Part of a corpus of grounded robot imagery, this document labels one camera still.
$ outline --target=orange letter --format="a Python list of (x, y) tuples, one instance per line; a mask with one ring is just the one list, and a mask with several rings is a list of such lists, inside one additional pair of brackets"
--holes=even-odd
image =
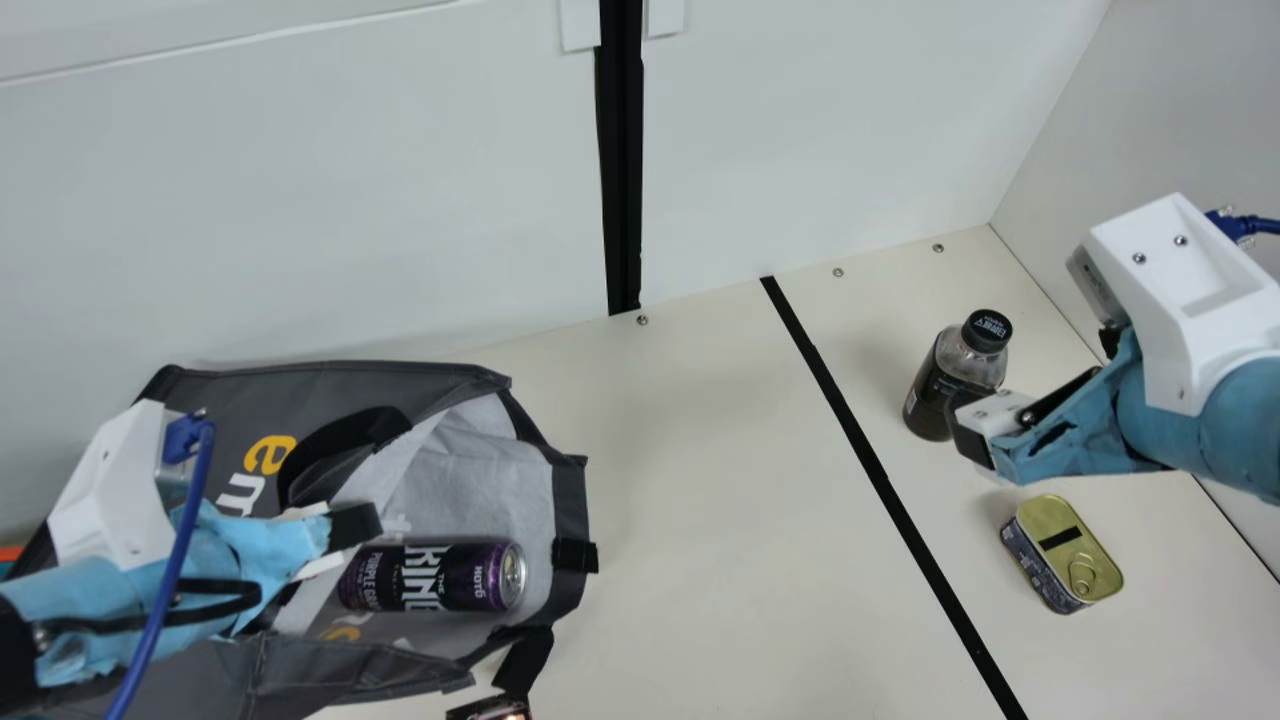
[(298, 446), (298, 441), (289, 436), (266, 436), (253, 443), (244, 454), (244, 471), (257, 471), (257, 454), (262, 454), (262, 474), (274, 475), (280, 471), (284, 459)]

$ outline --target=white bracket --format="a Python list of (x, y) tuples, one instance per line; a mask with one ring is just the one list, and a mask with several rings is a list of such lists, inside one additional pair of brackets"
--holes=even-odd
[(1199, 415), (1231, 370), (1280, 357), (1280, 286), (1181, 195), (1093, 228), (1082, 247), (1133, 322), (1147, 405)]
[(172, 419), (164, 405), (140, 400), (97, 429), (49, 514), (60, 565), (105, 557), (129, 570), (169, 557), (175, 533), (156, 471)]
[(685, 32), (685, 0), (649, 0), (649, 37)]
[(600, 3), (611, 0), (561, 0), (561, 45), (566, 53), (600, 45)]

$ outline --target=tin can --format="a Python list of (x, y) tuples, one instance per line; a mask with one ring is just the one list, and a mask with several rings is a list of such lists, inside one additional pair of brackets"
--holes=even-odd
[(520, 601), (529, 569), (507, 541), (413, 541), (365, 546), (338, 580), (349, 610), (503, 612)]
[(1033, 497), (1000, 529), (1000, 539), (1055, 612), (1070, 615), (1124, 587), (1120, 568), (1065, 500)]

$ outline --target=black bottle cap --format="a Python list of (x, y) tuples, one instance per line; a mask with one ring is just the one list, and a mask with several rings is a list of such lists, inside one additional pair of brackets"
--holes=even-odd
[(964, 322), (960, 340), (977, 352), (993, 355), (1009, 345), (1014, 337), (1014, 324), (995, 310), (978, 310)]

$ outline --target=black vertical strip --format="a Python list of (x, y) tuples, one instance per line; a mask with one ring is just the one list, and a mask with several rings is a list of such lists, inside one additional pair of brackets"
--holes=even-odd
[(611, 315), (640, 307), (643, 8), (643, 0), (600, 0), (600, 46), (595, 49), (595, 132), (600, 143), (604, 272)]
[(964, 606), (960, 605), (960, 598), (956, 597), (955, 591), (951, 589), (951, 584), (947, 583), (942, 569), (938, 568), (937, 560), (933, 559), (933, 553), (929, 552), (929, 547), (915, 528), (915, 523), (911, 521), (911, 516), (908, 514), (906, 506), (902, 505), (902, 500), (897, 497), (897, 491), (893, 489), (893, 484), (888, 480), (888, 473), (884, 471), (879, 457), (876, 456), (876, 448), (872, 447), (870, 441), (867, 439), (867, 433), (858, 424), (858, 418), (854, 416), (854, 411), (849, 407), (849, 402), (845, 401), (845, 396), (836, 386), (836, 379), (831, 377), (831, 370), (827, 369), (827, 364), (822, 360), (822, 355), (818, 354), (818, 348), (809, 340), (804, 325), (800, 324), (795, 310), (791, 309), (786, 295), (782, 293), (778, 281), (768, 277), (762, 278), (760, 283), (764, 286), (764, 292), (769, 295), (769, 300), (773, 301), (773, 307), (777, 309), (782, 324), (791, 333), (791, 340), (796, 343), (796, 348), (800, 350), (800, 355), (809, 365), (809, 372), (818, 380), (818, 387), (822, 388), (823, 396), (827, 397), (827, 404), (831, 405), (831, 410), (836, 414), (836, 420), (845, 429), (849, 445), (854, 447), (858, 460), (861, 461), (863, 469), (867, 470), (867, 477), (870, 478), (872, 487), (879, 495), (884, 510), (897, 528), (897, 533), (902, 536), (902, 542), (906, 543), (911, 557), (915, 559), (920, 573), (929, 583), (929, 588), (933, 589), (934, 597), (938, 598), (938, 605), (942, 606), (942, 610), (947, 614), (947, 619), (951, 620), (951, 626), (960, 635), (960, 642), (969, 651), (969, 657), (973, 659), (973, 664), (978, 667), (982, 679), (987, 682), (987, 688), (991, 691), (992, 697), (996, 698), (1000, 710), (1010, 720), (1025, 720), (1027, 714), (1023, 712), (1021, 705), (1018, 703), (1014, 691), (1005, 682), (1005, 676), (1000, 673), (1000, 667), (996, 666), (996, 661), (987, 652), (987, 646), (983, 644), (977, 628), (973, 626), (973, 621), (965, 614)]

